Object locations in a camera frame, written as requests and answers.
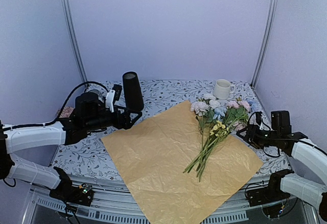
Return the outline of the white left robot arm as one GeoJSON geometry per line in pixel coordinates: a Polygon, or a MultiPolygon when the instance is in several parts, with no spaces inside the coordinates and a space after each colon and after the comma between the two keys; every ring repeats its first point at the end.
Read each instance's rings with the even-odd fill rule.
{"type": "Polygon", "coordinates": [[[39,146],[73,145],[89,133],[111,126],[130,129],[142,116],[143,97],[126,95],[125,107],[115,105],[117,97],[114,90],[103,99],[87,92],[75,99],[75,108],[68,118],[37,125],[1,125],[1,179],[15,178],[56,189],[64,200],[72,200],[76,189],[63,169],[43,167],[18,157],[15,152],[39,146]]]}

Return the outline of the artificial flower bouquet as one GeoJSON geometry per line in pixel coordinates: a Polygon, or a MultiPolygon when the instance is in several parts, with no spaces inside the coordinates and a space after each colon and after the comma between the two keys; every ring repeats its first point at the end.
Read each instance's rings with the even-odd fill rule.
{"type": "Polygon", "coordinates": [[[251,104],[241,99],[222,104],[211,94],[191,104],[201,134],[201,149],[198,155],[186,166],[185,173],[196,170],[196,178],[201,180],[207,160],[216,147],[232,132],[243,129],[250,120],[251,104]]]}

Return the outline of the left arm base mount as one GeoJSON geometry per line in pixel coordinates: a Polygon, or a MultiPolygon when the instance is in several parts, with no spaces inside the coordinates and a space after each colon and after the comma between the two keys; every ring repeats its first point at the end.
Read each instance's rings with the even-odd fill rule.
{"type": "Polygon", "coordinates": [[[51,189],[49,196],[61,200],[64,203],[73,203],[90,207],[93,200],[94,191],[92,185],[82,183],[78,187],[73,186],[72,180],[63,171],[63,169],[54,167],[59,174],[59,185],[55,189],[51,189]]]}

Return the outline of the orange wrapping paper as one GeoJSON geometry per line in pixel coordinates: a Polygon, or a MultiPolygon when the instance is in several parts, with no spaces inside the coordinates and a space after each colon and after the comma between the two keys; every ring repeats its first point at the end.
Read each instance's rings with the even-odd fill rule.
{"type": "Polygon", "coordinates": [[[189,101],[102,138],[119,175],[150,223],[200,223],[241,189],[262,160],[228,136],[201,178],[185,172],[201,147],[189,101]]]}

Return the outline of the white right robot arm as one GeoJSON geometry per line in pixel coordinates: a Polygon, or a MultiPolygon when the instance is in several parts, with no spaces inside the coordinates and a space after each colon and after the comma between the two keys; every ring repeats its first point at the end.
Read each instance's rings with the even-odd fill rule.
{"type": "Polygon", "coordinates": [[[286,110],[271,112],[271,126],[264,130],[261,112],[255,113],[255,124],[248,123],[236,135],[255,149],[272,146],[298,160],[315,173],[322,183],[316,183],[284,169],[272,173],[268,185],[248,191],[250,206],[282,200],[291,195],[313,206],[326,220],[326,152],[301,132],[292,132],[290,115],[286,110]]]}

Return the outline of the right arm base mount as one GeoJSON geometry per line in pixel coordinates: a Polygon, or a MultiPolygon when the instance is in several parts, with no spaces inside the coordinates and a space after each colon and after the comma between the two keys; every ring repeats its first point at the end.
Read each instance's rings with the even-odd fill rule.
{"type": "MultiPolygon", "coordinates": [[[[245,189],[245,198],[249,201],[249,205],[251,207],[261,206],[280,200],[286,200],[287,203],[291,197],[291,194],[281,190],[281,180],[283,177],[291,173],[294,173],[294,171],[290,169],[284,169],[271,174],[268,185],[264,187],[247,190],[247,188],[251,185],[259,186],[259,184],[256,183],[249,184],[245,189]]],[[[283,214],[286,203],[279,204],[277,207],[264,207],[262,209],[263,213],[266,217],[271,219],[279,218],[283,214]]]]}

